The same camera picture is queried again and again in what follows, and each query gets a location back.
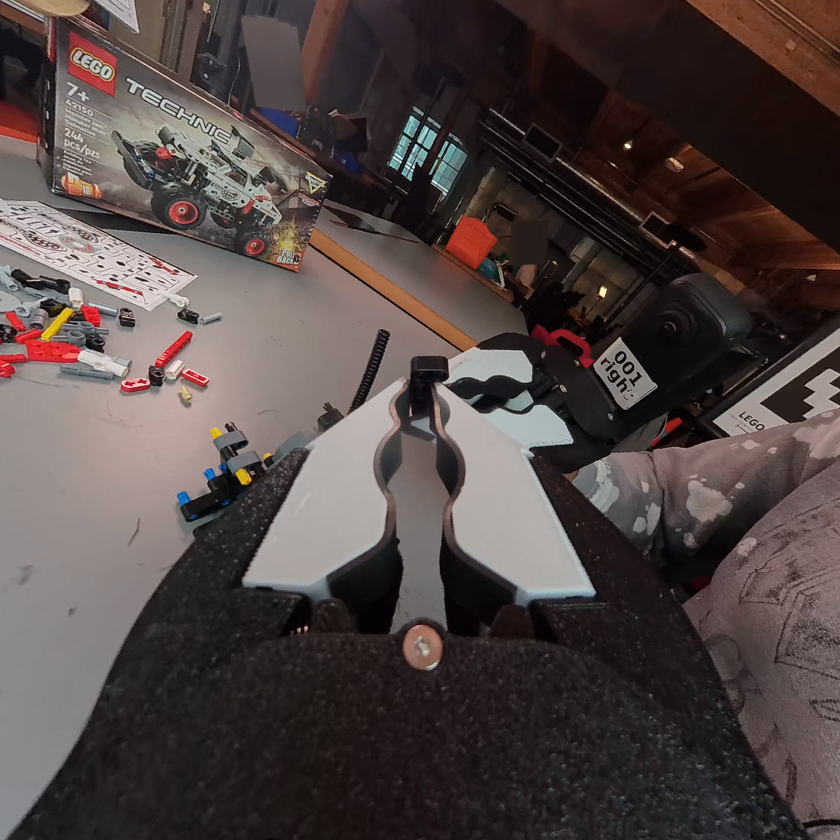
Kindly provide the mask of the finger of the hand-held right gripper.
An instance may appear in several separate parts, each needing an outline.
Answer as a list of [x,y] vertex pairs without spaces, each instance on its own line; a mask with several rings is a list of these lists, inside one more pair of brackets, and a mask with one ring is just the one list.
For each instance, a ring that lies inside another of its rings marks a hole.
[[513,448],[525,453],[574,442],[569,425],[553,409],[535,403],[528,394],[501,403],[481,395],[473,399],[472,407],[497,429],[495,433],[480,433],[479,442],[473,445],[476,452],[481,450],[484,455],[507,453]]
[[449,362],[448,389],[465,401],[505,403],[525,393],[533,379],[534,366],[521,350],[467,350]]

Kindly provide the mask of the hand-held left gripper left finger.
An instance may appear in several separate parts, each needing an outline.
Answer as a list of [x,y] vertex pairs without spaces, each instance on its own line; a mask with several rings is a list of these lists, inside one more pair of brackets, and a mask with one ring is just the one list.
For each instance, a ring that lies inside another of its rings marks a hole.
[[407,379],[387,386],[307,446],[243,577],[248,589],[340,601],[366,634],[388,634],[403,579],[396,503]]

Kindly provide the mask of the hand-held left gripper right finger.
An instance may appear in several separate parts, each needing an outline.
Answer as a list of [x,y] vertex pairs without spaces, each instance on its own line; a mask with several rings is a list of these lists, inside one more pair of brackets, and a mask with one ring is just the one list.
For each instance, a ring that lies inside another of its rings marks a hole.
[[508,606],[589,607],[596,590],[531,457],[447,387],[429,396],[448,493],[439,571],[448,630],[478,635]]

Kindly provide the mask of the black toy connector piece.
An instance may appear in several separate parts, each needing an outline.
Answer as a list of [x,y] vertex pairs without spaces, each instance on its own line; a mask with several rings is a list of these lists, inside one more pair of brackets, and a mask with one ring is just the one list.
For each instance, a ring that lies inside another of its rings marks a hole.
[[448,360],[444,356],[413,357],[408,380],[410,417],[426,417],[433,411],[437,385],[448,378]]

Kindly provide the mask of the grey black toy brick assembly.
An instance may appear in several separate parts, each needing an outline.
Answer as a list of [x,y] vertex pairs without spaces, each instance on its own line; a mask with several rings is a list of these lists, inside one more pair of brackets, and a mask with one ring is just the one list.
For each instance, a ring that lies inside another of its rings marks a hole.
[[291,435],[273,453],[260,455],[249,446],[249,439],[234,423],[227,423],[222,432],[212,430],[213,444],[219,465],[204,471],[207,492],[192,498],[186,492],[177,495],[178,508],[185,522],[212,517],[233,505],[246,490],[267,476],[282,459],[296,449],[304,449],[321,434],[344,418],[330,403],[324,403],[317,425]]

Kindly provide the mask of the person's right forearm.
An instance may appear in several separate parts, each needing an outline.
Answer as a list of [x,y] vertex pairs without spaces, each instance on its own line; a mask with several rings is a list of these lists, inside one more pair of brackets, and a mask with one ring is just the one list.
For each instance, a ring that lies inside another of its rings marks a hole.
[[[798,490],[838,497],[838,410],[689,448],[613,453],[572,485],[639,552],[723,559]],[[827,490],[818,480],[827,479]]]

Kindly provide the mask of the grey desk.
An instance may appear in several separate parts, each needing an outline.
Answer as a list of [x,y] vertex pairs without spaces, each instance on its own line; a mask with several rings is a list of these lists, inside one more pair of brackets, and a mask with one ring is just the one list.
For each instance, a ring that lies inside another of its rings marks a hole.
[[379,329],[391,334],[373,394],[418,355],[460,348],[334,261],[298,273],[104,216],[129,244],[194,274],[198,325],[186,366],[205,374],[185,405],[166,383],[115,382],[27,362],[2,379],[2,838],[84,729],[144,605],[193,540],[176,496],[206,490],[211,429],[242,428],[267,454],[350,405]]

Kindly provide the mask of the orange plastic bin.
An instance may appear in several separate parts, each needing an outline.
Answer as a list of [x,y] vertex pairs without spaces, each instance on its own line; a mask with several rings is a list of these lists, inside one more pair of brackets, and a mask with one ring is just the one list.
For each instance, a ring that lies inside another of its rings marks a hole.
[[448,239],[445,251],[469,269],[477,270],[497,242],[498,237],[480,218],[462,216]]

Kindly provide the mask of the grey table with wooden edge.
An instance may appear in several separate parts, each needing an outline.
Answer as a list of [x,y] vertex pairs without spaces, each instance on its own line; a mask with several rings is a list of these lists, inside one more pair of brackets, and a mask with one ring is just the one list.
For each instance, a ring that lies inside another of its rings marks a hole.
[[457,350],[527,331],[504,290],[398,224],[326,202],[310,247]]

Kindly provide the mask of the paned window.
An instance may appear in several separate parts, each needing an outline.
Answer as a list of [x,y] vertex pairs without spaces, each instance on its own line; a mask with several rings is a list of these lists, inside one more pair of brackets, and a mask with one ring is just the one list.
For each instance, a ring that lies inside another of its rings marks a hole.
[[[406,182],[413,179],[415,169],[424,164],[441,130],[439,122],[424,117],[414,106],[400,132],[386,165],[386,173]],[[467,149],[460,138],[450,134],[443,142],[431,167],[432,184],[447,196],[457,182],[468,160]]]

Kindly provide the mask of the person's grey patterned clothing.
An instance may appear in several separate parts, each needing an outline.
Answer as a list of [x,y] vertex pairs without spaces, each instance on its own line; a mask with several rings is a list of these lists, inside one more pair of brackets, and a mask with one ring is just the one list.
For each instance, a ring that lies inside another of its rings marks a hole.
[[686,604],[747,742],[808,838],[839,838],[839,478],[783,499]]

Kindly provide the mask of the pile of small toy pieces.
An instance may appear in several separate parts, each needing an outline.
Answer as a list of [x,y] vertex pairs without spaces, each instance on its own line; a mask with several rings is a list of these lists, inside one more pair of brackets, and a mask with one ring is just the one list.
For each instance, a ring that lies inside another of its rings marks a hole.
[[1,280],[3,382],[11,381],[23,364],[44,364],[66,378],[116,385],[126,396],[173,385],[184,406],[193,404],[194,392],[211,384],[208,375],[187,363],[185,353],[195,337],[194,328],[219,322],[219,312],[202,317],[186,307],[185,298],[165,293],[188,329],[159,352],[147,369],[134,368],[129,357],[109,345],[110,339],[138,327],[134,306],[94,301],[69,280],[34,276],[9,265],[2,265]]

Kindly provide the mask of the white sticker sheet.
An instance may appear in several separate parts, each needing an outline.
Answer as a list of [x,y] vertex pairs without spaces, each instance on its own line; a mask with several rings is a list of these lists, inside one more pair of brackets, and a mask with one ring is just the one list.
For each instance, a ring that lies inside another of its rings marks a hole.
[[54,207],[1,202],[2,246],[42,266],[152,311],[182,301],[196,276]]

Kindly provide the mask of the toy truck cardboard box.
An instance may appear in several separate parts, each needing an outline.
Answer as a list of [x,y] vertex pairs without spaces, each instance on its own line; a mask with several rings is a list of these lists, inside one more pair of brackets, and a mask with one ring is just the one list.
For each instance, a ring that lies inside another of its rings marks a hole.
[[299,271],[331,182],[310,154],[83,17],[46,32],[36,160],[52,193]]

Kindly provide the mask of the red tray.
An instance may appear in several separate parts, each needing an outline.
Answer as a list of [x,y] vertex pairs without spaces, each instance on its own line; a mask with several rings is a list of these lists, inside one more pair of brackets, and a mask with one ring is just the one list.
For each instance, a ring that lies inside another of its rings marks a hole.
[[40,133],[40,118],[1,100],[1,136],[36,144]]

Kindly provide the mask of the white paper sheet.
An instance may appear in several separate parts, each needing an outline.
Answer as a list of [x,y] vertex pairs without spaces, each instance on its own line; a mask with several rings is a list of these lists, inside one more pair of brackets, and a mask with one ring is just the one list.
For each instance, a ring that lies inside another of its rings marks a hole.
[[135,1],[92,1],[106,12],[110,18],[120,21],[134,34],[140,32],[139,19]]

